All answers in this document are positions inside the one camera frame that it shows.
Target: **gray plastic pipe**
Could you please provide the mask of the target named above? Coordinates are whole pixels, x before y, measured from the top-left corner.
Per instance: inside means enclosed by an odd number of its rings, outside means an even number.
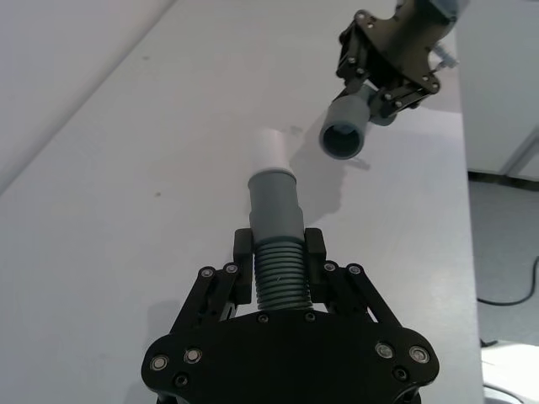
[[[312,307],[303,245],[303,213],[284,136],[262,130],[255,136],[249,221],[254,238],[254,276],[260,310]]]
[[[360,91],[335,99],[329,105],[326,119],[320,130],[320,147],[333,158],[348,160],[363,148],[369,120],[387,126],[395,120],[371,118],[369,100],[376,90],[364,84]]]

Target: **bolt head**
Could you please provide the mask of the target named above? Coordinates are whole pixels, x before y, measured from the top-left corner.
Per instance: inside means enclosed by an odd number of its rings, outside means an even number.
[[[385,343],[378,343],[375,349],[376,353],[384,359],[391,359],[393,357],[393,349]]]
[[[203,278],[210,278],[211,276],[213,276],[213,270],[209,268],[202,269],[202,272],[200,274]]]
[[[226,271],[229,274],[235,274],[237,272],[237,265],[233,265],[233,264],[227,265]]]
[[[163,370],[167,367],[168,364],[168,357],[165,355],[158,355],[154,358],[152,358],[152,362],[150,362],[150,369],[154,371]]]
[[[202,351],[198,348],[190,348],[185,351],[184,362],[187,364],[196,364],[202,358]]]
[[[325,263],[323,265],[323,268],[328,272],[333,272],[336,269],[335,265],[333,265],[332,263]]]
[[[412,359],[415,360],[418,364],[427,364],[430,361],[429,351],[427,351],[423,347],[414,346],[410,348],[409,353]]]
[[[357,265],[352,265],[351,267],[348,268],[348,270],[353,275],[357,275],[361,273],[361,268],[358,267]]]
[[[268,317],[267,314],[261,314],[259,317],[258,317],[258,321],[259,322],[262,322],[263,324],[265,324],[266,322],[268,322],[270,320],[270,318]]]

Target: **white table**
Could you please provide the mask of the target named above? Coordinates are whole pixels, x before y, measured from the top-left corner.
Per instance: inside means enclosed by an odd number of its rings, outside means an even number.
[[[1,402],[154,401],[142,355],[248,224],[245,143],[260,126],[289,134],[329,256],[362,263],[435,347],[424,402],[482,401],[461,115],[402,114],[355,162],[318,149],[358,7],[186,0],[135,48],[0,199]]]
[[[172,2],[0,2],[0,194]]]

